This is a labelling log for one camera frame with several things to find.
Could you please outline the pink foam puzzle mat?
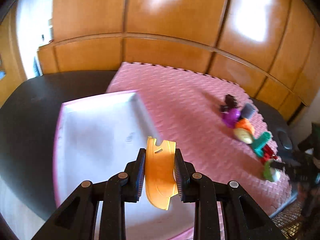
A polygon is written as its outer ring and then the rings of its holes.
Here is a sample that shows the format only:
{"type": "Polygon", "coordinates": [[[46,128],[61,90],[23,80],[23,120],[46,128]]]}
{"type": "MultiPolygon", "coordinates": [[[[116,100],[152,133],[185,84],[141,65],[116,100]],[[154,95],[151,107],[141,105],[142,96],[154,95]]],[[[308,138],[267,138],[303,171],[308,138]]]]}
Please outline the pink foam puzzle mat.
{"type": "Polygon", "coordinates": [[[109,93],[136,90],[163,140],[176,142],[183,159],[213,181],[237,181],[268,214],[291,197],[285,174],[272,183],[251,148],[236,140],[221,119],[226,94],[240,105],[249,96],[238,85],[209,75],[151,64],[123,63],[109,93]]]}

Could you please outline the pink-rimmed white tray box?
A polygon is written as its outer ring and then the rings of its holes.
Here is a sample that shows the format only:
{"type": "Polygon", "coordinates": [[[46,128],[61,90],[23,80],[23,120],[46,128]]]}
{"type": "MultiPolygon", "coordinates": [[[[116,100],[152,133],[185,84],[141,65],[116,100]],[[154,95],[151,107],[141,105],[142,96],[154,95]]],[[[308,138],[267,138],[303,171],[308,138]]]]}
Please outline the pink-rimmed white tray box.
{"type": "MultiPolygon", "coordinates": [[[[63,103],[53,150],[56,204],[85,180],[99,183],[123,172],[148,137],[162,141],[134,90],[63,103]]],[[[161,210],[143,194],[137,203],[125,204],[125,225],[127,239],[192,239],[194,205],[174,196],[169,209],[161,210]]]]}

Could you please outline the orange plastic curved piece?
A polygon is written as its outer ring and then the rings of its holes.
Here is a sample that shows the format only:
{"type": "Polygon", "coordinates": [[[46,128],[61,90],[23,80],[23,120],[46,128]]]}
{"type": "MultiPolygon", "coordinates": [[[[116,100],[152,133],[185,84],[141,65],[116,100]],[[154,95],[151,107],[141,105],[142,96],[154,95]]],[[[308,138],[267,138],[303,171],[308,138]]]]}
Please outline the orange plastic curved piece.
{"type": "Polygon", "coordinates": [[[168,210],[171,197],[178,194],[174,177],[176,142],[148,137],[145,160],[145,190],[149,202],[156,208],[168,210]]]}

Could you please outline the purple perforated dome strainer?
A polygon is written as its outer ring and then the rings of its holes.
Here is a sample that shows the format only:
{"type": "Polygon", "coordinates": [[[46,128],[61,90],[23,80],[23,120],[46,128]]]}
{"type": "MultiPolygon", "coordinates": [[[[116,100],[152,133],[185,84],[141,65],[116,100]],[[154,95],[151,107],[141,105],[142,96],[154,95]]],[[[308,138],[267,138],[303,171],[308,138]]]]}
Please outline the purple perforated dome strainer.
{"type": "Polygon", "coordinates": [[[238,122],[240,118],[240,110],[237,108],[231,108],[227,112],[222,113],[222,120],[224,124],[229,128],[234,128],[235,124],[238,122]]]}

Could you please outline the wooden wall cabinet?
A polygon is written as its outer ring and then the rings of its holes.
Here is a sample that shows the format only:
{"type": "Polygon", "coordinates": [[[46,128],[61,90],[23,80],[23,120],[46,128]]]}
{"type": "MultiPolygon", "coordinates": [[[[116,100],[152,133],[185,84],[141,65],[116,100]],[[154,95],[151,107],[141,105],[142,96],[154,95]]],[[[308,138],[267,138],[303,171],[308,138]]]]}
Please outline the wooden wall cabinet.
{"type": "Polygon", "coordinates": [[[302,0],[53,0],[44,74],[147,62],[233,77],[279,108],[319,90],[319,24],[302,0]]]}

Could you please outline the grey black cylindrical cap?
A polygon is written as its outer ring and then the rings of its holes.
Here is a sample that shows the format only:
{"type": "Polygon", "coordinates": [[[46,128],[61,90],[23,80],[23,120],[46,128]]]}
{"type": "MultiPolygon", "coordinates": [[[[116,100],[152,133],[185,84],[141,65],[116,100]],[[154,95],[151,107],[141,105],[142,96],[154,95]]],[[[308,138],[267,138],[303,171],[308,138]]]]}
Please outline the grey black cylindrical cap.
{"type": "Polygon", "coordinates": [[[252,118],[255,112],[255,107],[251,103],[246,103],[243,109],[240,111],[240,118],[249,120],[252,118]]]}

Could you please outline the teal plastic T-shaped piece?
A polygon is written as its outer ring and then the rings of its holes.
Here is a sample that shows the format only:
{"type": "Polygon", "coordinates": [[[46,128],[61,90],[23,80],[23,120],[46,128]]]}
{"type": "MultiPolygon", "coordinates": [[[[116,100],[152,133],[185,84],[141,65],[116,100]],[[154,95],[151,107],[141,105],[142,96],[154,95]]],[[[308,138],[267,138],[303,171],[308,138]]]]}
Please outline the teal plastic T-shaped piece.
{"type": "Polygon", "coordinates": [[[264,156],[263,148],[270,139],[270,132],[264,132],[257,139],[253,139],[253,142],[250,144],[250,147],[258,158],[262,158],[264,156]]]}

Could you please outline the orange perforated block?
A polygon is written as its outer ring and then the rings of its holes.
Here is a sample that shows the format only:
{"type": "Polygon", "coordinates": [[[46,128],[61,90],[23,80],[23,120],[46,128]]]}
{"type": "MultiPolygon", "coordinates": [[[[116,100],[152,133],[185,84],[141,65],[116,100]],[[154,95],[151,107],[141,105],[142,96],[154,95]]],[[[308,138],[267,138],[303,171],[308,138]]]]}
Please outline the orange perforated block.
{"type": "Polygon", "coordinates": [[[254,133],[255,133],[255,129],[254,129],[253,125],[246,118],[243,118],[243,119],[239,120],[235,124],[235,128],[245,129],[245,130],[249,131],[249,133],[251,133],[251,135],[254,135],[254,133]]]}

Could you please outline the white green plug-in device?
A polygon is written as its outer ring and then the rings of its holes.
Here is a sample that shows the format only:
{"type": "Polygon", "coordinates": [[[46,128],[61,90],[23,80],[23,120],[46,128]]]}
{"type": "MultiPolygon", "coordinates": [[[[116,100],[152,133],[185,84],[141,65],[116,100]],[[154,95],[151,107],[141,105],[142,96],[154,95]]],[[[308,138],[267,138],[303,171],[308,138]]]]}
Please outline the white green plug-in device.
{"type": "Polygon", "coordinates": [[[274,183],[280,180],[280,172],[271,166],[273,162],[275,162],[274,159],[265,162],[263,176],[266,180],[274,183]]]}

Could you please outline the red metallic cylinder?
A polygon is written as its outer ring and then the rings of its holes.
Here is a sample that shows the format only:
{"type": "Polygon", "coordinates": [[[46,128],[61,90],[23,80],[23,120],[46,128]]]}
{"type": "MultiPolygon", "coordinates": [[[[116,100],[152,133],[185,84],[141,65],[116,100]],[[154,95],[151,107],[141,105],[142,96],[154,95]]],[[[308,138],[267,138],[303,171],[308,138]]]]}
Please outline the red metallic cylinder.
{"type": "Polygon", "coordinates": [[[274,159],[277,160],[278,156],[274,153],[274,151],[266,144],[263,148],[263,156],[260,158],[260,162],[264,165],[268,160],[274,159]]]}

